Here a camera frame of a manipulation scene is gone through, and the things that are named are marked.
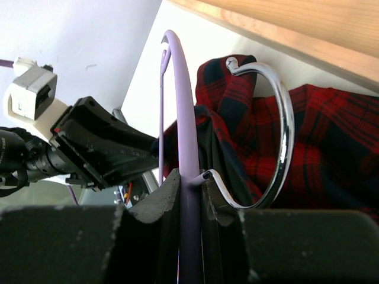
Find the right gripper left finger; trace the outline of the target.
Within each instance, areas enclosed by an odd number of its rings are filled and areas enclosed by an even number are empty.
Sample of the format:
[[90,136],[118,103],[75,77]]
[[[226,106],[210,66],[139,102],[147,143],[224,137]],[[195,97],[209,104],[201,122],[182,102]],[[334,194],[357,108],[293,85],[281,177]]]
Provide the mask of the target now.
[[175,283],[180,175],[131,208],[22,206],[1,213],[2,283]]

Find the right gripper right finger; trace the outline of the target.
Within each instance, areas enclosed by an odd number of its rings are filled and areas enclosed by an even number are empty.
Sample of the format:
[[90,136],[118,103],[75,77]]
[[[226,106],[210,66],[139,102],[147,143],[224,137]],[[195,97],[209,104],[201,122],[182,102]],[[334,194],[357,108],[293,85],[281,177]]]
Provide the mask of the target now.
[[205,283],[377,283],[378,225],[340,210],[240,209],[200,175]]

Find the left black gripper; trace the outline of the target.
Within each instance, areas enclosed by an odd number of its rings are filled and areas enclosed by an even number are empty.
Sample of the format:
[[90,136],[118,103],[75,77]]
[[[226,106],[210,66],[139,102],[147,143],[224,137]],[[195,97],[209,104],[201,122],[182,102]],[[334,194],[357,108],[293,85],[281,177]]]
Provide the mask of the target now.
[[1,197],[31,183],[63,175],[64,183],[102,190],[126,180],[122,168],[137,160],[158,166],[155,138],[120,121],[93,97],[77,100],[44,141],[21,127],[1,127]]

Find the lilac plastic hanger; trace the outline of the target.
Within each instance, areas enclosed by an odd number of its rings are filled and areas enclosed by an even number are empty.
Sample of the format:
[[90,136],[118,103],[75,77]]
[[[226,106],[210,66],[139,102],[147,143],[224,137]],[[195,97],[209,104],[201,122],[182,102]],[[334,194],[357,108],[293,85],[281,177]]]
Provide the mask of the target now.
[[[213,177],[224,200],[236,210],[247,210],[238,204],[225,187],[215,170],[200,173],[198,159],[197,130],[194,102],[187,61],[177,34],[167,30],[162,42],[168,47],[162,53],[160,73],[164,75],[168,64],[173,63],[178,137],[178,166],[181,186],[180,195],[180,239],[179,239],[179,283],[200,283],[203,278],[201,247],[201,205],[199,187]],[[251,208],[263,208],[273,203],[286,180],[294,148],[294,113],[289,92],[277,72],[265,63],[248,63],[239,66],[235,57],[228,57],[226,67],[234,76],[249,72],[259,73],[271,84],[280,116],[280,144],[274,174],[263,196]]]

